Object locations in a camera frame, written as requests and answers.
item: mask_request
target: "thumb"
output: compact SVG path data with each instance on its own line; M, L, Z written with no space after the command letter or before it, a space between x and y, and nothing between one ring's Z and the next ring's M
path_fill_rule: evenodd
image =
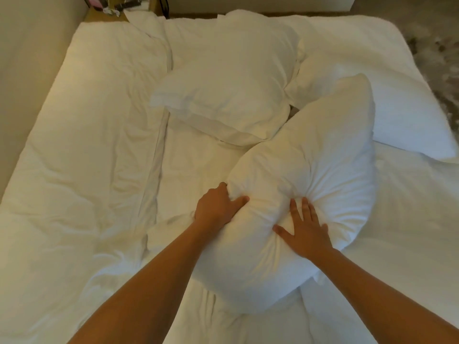
M234 208L234 214L236 214L240 208L249 202L250 198L246 195L239 197L231 202Z
M292 239L294 237L293 235L291 235L289 232L287 232L284 227L281 227L281 226L279 226L277 224L273 225L273 231L279 237L281 237L282 240L284 240L284 242L287 243L287 245L289 245L291 247Z

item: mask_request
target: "wall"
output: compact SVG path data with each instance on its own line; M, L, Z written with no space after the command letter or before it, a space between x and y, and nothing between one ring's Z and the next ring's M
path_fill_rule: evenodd
M0 199L87 10L84 0L2 0Z
M226 13L245 9L262 13L349 11L354 0L169 0L171 13Z

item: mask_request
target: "white pillow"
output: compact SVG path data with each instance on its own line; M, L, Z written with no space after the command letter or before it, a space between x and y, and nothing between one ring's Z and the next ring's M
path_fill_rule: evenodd
M318 269L276 234L292 231L290 198L308 197L336 248L353 241L375 201L374 104L363 75L337 82L329 96L308 104L270 140L249 150L228 177L244 206L204 251L194 277L240 313L262 312ZM192 214L149 231L148 249L161 249Z
M448 121L428 86L389 68L343 55L314 52L285 88L289 102L301 109L328 94L336 80L365 74L376 105L374 140L440 161L454 161L459 149Z
M151 105L165 105L230 144L270 139L290 112L284 88L294 73L298 41L276 19L230 12L217 20L210 48L165 77Z

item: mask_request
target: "bedside table top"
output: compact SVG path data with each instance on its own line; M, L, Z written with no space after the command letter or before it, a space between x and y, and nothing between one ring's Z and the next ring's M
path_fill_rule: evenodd
M124 2L124 0L109 0L110 1L110 8L114 8L115 5L120 4ZM159 0L150 0L150 7L149 7L150 12L154 12L157 16L162 16L163 12L161 11L161 5L159 4ZM121 12L121 16L117 17L115 15L111 16L108 14L105 14L104 12L101 11L96 11L93 7L89 8L88 13L86 14L86 17L84 18L84 22L127 22L128 19L126 18L126 15L124 12Z

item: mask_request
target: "floor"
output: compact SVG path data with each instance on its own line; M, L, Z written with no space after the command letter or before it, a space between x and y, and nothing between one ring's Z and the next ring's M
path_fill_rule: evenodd
M459 141L459 0L356 0L351 13L400 29Z

